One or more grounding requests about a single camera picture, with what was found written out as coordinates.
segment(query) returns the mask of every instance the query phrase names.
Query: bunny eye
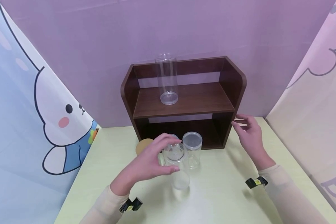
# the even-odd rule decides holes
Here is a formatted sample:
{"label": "bunny eye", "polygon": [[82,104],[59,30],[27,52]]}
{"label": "bunny eye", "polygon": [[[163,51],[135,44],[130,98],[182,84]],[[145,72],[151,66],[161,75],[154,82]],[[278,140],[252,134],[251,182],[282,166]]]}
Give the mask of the bunny eye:
{"label": "bunny eye", "polygon": [[70,104],[66,105],[66,112],[69,114],[72,113],[72,106]]}

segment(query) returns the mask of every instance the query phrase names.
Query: round cork coaster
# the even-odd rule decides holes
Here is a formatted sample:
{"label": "round cork coaster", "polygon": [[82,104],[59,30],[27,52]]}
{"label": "round cork coaster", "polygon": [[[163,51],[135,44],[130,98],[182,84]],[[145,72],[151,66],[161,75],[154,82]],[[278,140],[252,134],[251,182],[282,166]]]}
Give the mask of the round cork coaster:
{"label": "round cork coaster", "polygon": [[150,139],[150,138],[143,139],[142,141],[138,142],[136,146],[136,154],[139,155],[145,149],[145,147],[147,147],[152,142],[153,142],[153,139]]}

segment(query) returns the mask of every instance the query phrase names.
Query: table surface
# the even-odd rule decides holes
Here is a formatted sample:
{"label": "table surface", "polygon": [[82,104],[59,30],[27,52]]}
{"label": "table surface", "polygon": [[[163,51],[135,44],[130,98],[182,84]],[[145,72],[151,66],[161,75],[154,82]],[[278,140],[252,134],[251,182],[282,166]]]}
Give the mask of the table surface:
{"label": "table surface", "polygon": [[[291,175],[326,219],[336,213],[263,118],[257,118],[269,155]],[[55,224],[79,223],[102,190],[136,156],[133,127],[100,129]],[[187,191],[174,190],[167,176],[136,184],[130,198],[143,202],[119,223],[282,223],[262,186],[250,190],[246,179],[257,171],[232,129],[225,149],[203,150],[201,166],[191,171]]]}

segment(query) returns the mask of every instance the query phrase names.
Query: wooden shelf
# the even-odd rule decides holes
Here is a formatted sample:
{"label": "wooden shelf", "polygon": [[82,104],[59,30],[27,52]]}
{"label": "wooden shelf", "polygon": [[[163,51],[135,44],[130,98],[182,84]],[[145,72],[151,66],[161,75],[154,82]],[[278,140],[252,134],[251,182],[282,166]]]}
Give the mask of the wooden shelf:
{"label": "wooden shelf", "polygon": [[202,149],[216,149],[223,146],[211,119],[147,124],[143,128],[141,136],[142,139],[155,139],[163,132],[174,133],[179,139],[182,139],[187,132],[198,132],[201,136],[204,136]]}
{"label": "wooden shelf", "polygon": [[219,82],[178,86],[178,102],[164,105],[159,89],[140,89],[133,118],[232,112],[234,107]]}
{"label": "wooden shelf", "polygon": [[[132,64],[121,85],[122,100],[139,140],[156,138],[163,132],[180,139],[186,132],[198,132],[202,149],[224,148],[246,88],[244,73],[227,57],[177,61],[177,74],[220,72],[219,82],[178,86],[178,102],[164,105],[158,88],[141,89],[138,79],[153,78],[155,64]],[[149,118],[213,114],[212,119],[149,123]]]}

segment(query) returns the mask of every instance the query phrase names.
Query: purple wall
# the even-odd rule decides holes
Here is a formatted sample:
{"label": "purple wall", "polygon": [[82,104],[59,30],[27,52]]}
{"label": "purple wall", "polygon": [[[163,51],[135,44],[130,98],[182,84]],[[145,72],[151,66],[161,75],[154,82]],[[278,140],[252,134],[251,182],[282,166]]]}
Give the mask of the purple wall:
{"label": "purple wall", "polygon": [[131,125],[120,96],[129,64],[160,52],[227,55],[248,78],[240,112],[265,116],[335,0],[1,0],[102,127]]}

